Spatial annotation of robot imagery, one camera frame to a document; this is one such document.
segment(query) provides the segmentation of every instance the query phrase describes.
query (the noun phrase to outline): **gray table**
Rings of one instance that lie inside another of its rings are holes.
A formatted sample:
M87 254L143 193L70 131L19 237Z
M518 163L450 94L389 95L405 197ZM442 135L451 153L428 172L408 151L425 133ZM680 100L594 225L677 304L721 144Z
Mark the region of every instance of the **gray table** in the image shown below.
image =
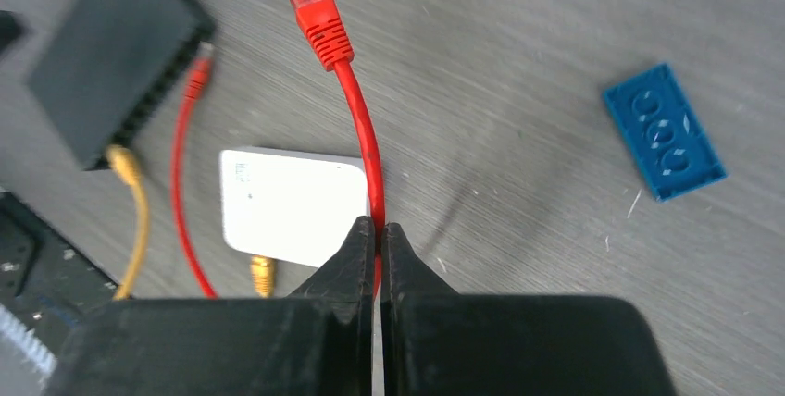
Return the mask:
M21 82L70 1L0 0L33 32L0 66L0 183L118 275L129 192L111 173L75 169ZM785 0L338 2L389 219L451 285L622 296L648 316L684 394L783 394ZM205 3L221 55L189 140L188 211L220 293L251 295L247 257L221 237L218 152L357 155L355 131L287 0ZM661 60L730 178L668 204L644 190L628 217L642 181L600 92ZM143 297L198 294L167 198L177 103L174 93L134 144L155 212ZM310 271L282 266L279 293Z

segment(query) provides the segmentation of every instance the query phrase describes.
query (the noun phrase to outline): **blue object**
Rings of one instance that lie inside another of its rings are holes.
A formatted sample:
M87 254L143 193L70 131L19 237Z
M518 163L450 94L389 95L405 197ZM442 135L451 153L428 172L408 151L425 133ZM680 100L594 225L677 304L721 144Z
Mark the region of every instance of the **blue object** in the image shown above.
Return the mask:
M727 176L668 65L605 91L604 99L658 201Z

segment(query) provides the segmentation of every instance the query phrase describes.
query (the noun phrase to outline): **bolt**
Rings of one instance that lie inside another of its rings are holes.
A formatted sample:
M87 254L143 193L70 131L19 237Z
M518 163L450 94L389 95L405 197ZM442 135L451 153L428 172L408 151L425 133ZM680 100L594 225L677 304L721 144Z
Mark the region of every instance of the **bolt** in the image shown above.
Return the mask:
M19 264L12 264L10 262L5 262L4 264L0 265L0 269L2 269L4 273L10 271L16 271L19 269Z

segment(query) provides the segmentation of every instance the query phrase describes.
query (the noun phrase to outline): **red ethernet cable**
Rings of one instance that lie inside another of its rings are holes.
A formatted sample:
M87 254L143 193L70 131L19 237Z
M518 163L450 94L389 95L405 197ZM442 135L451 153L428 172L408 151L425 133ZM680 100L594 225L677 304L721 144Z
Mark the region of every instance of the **red ethernet cable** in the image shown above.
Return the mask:
M210 72L213 66L213 45L211 43L201 43L199 53L196 56L191 70L188 74L188 85L182 97L180 112L177 115L177 125L174 132L174 142L172 144L171 157L171 206L174 213L174 222L177 227L177 234L180 238L180 245L185 254L191 272L199 282L202 292L206 297L215 299L216 295L213 286L202 270L196 252L191 244L191 237L188 234L188 224L185 221L185 211L182 206L182 154L184 152L185 140L188 134L188 123L191 120L191 113L196 101L202 97L202 91L210 80Z
M346 101L352 112L357 129L357 139L368 179L368 200L370 215L376 229L376 237L381 237L384 229L384 177L381 170L379 145L373 131L368 107L360 91L355 73L350 65L355 51L349 43L346 29L335 0L289 0L297 17L297 24L306 39L311 43L325 70L335 71L338 82L346 94ZM374 286L376 296L381 282L381 256L377 249L374 258Z

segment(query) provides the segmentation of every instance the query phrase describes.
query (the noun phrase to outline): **white router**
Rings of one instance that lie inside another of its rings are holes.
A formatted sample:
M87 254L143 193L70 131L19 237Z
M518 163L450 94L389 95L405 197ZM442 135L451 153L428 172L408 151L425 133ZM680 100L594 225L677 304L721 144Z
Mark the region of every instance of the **white router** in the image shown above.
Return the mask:
M223 237L244 253L320 267L369 214L359 158L244 147L220 172Z

